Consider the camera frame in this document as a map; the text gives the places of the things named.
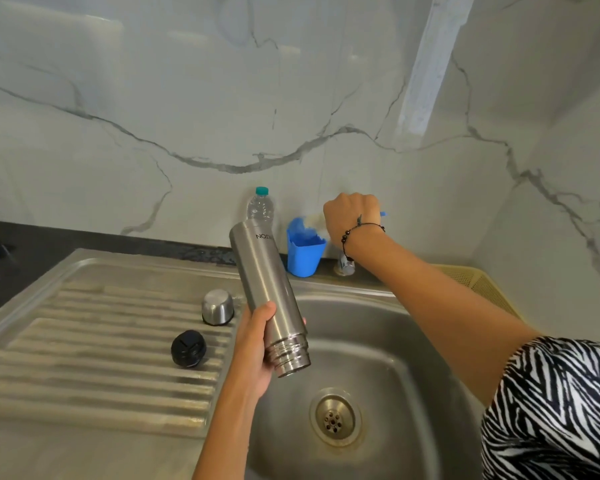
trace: plastic water bottle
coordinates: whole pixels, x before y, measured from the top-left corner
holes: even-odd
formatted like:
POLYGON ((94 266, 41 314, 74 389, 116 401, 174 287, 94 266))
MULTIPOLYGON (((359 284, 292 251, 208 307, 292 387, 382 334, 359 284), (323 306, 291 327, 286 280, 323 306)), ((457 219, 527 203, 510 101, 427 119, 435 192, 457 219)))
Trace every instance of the plastic water bottle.
POLYGON ((247 205, 247 219, 259 219, 270 226, 273 224, 273 202, 268 188, 256 187, 256 195, 247 205))

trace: black bottle lid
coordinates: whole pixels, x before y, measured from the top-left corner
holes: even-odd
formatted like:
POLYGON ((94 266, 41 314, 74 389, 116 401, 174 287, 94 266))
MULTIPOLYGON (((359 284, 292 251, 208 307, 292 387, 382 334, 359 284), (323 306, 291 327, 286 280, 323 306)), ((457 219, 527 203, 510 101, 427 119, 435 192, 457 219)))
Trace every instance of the black bottle lid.
POLYGON ((187 330, 171 344, 171 357, 181 367, 195 367, 207 352, 207 344, 199 331, 187 330))

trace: white marble wall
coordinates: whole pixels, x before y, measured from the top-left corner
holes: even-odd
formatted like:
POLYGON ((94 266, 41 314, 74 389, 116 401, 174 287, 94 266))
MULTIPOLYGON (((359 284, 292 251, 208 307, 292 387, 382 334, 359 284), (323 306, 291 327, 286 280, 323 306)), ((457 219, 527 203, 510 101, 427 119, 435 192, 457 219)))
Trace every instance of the white marble wall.
POLYGON ((410 84, 427 17, 448 2, 0 0, 0 216, 228 245, 256 185, 279 237, 360 191, 398 241, 465 262, 588 55, 600 1, 475 0, 457 38, 449 18, 431 119, 406 138, 428 97, 410 84))
POLYGON ((475 253, 529 322, 600 340, 600 33, 475 253))

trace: zebra print sleeve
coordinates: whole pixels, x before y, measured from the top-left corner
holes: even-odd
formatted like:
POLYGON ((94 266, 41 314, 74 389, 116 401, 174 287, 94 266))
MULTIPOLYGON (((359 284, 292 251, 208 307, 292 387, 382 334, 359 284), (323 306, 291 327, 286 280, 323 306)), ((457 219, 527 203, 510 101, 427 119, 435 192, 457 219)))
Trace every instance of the zebra print sleeve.
POLYGON ((484 478, 600 478, 600 343, 542 337, 511 357, 482 420, 484 478))

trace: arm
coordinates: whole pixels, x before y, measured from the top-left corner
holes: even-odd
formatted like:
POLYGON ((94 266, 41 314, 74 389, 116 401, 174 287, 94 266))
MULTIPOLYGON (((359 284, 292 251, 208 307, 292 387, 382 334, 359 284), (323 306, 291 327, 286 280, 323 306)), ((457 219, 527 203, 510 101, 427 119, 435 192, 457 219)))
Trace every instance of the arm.
POLYGON ((245 309, 235 338, 233 359, 192 480, 242 480, 256 404, 271 381, 264 359, 264 327, 276 312, 272 302, 253 315, 245 309))
MULTIPOLYGON (((340 194, 324 205, 332 241, 362 222, 380 223, 373 195, 340 194)), ((394 293, 455 374, 488 406, 509 358, 540 336, 435 267, 410 253, 382 229, 353 229, 345 243, 348 256, 384 282, 394 293)))

